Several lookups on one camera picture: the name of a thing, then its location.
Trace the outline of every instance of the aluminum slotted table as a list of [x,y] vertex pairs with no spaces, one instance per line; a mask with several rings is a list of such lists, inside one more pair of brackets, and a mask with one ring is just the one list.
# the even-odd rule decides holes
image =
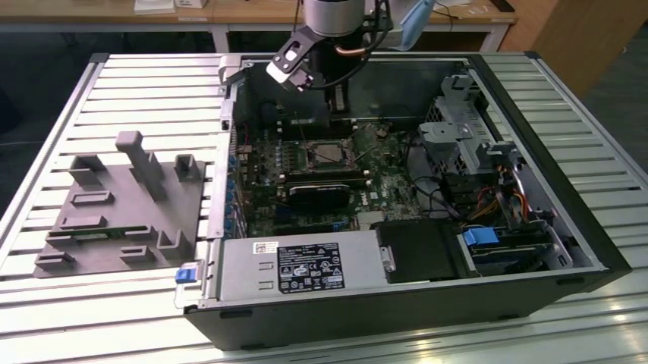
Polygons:
[[[36,253],[73,179],[73,155],[123,164],[113,138],[139,130],[160,162],[219,148],[220,55],[111,55],[89,63],[0,222],[1,362],[590,362],[648,350],[648,179],[538,59],[483,55],[633,273],[498,323],[223,353],[173,305],[175,268],[38,280]],[[207,166],[197,257],[213,168]],[[188,294],[197,294],[193,286]]]

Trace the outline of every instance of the power supply label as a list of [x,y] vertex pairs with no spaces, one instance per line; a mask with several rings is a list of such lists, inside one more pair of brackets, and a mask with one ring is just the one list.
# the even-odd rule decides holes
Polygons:
[[279,246],[276,261],[279,292],[302,293],[344,288],[336,243]]

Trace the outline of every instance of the gray 3d printed holder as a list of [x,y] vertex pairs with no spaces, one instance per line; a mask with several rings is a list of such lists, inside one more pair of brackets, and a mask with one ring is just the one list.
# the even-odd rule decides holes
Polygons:
[[159,163],[139,131],[120,132],[129,165],[74,157],[74,183],[36,258],[37,278],[176,267],[193,260],[204,162]]

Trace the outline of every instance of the table leg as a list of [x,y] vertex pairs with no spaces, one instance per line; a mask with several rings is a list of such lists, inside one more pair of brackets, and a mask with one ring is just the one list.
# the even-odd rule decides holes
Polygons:
[[228,53],[229,44],[227,41],[228,26],[227,24],[213,24],[211,26],[211,38],[216,53]]
[[482,48],[479,49],[481,52],[497,52],[509,26],[510,24],[491,25],[491,30],[483,39]]

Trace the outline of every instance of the sticker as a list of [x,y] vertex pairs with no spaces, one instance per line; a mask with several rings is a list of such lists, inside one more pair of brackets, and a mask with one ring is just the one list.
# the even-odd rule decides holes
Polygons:
[[276,261],[279,292],[300,293],[344,288],[336,243],[279,246]]
[[179,17],[177,21],[207,21],[205,17]]
[[276,241],[256,242],[252,245],[252,254],[275,253],[279,243]]

